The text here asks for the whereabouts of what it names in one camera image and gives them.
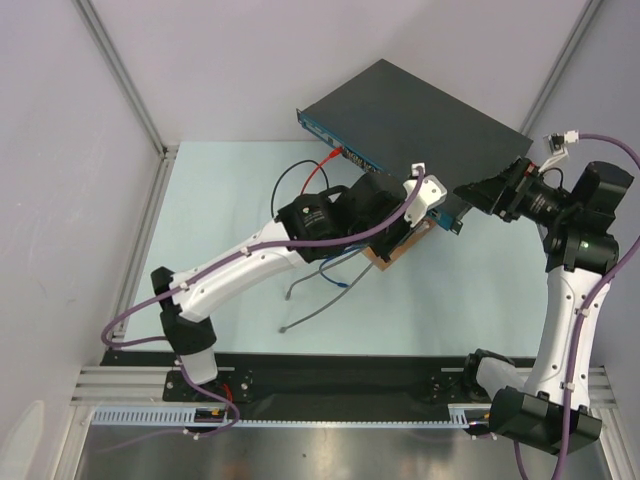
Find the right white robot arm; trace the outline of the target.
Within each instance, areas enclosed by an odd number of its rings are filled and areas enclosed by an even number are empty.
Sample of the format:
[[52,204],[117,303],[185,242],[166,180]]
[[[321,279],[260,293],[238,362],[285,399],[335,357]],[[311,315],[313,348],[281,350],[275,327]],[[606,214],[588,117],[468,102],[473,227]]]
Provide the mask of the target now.
[[466,398],[490,399],[490,432],[551,455],[598,439],[602,423],[589,413],[588,369],[600,307],[621,263],[608,229],[632,182],[620,167],[595,161],[567,191],[518,159],[493,178],[456,188],[486,214],[505,222],[525,217],[547,231],[546,317],[529,376],[521,378],[509,358],[478,349],[460,377]]

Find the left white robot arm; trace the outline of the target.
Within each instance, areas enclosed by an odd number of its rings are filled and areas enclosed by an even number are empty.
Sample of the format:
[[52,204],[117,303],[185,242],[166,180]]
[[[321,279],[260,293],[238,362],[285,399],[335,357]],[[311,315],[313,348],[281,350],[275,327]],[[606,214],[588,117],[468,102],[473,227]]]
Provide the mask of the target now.
[[205,264],[182,272],[155,269],[151,283],[162,330],[186,373],[187,391],[199,400],[219,391],[212,322],[219,307],[271,276],[351,247],[388,258],[431,208],[428,186],[422,167],[404,182],[366,173],[350,187],[299,195],[247,240]]

